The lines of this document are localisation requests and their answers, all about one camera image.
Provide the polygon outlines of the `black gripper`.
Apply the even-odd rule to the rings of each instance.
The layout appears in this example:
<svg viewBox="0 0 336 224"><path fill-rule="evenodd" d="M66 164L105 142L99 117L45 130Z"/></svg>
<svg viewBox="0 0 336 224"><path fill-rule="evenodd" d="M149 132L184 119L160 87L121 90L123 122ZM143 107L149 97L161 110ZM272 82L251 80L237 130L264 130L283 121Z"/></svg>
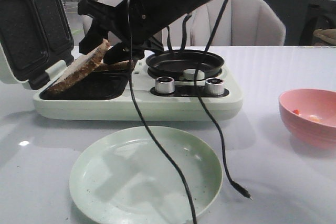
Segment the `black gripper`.
<svg viewBox="0 0 336 224"><path fill-rule="evenodd" d="M130 60L133 50L149 50L156 54L163 51L163 44L147 31L148 14L142 0L123 0L110 6L94 0L81 0L78 14L92 18L91 26L79 42L79 52L88 54L108 39L112 32L121 42L112 46L104 55L103 63L113 65Z"/></svg>

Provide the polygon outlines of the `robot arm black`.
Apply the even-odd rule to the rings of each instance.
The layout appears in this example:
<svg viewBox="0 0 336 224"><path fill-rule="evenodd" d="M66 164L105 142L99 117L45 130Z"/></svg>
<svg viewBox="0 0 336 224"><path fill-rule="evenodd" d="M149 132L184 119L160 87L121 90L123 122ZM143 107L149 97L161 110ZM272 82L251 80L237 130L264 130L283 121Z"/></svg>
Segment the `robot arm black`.
<svg viewBox="0 0 336 224"><path fill-rule="evenodd" d="M78 14L92 18L92 24L79 43L79 51L88 54L112 32L126 47L163 51L154 35L211 0L123 0L113 7L94 0L81 0Z"/></svg>

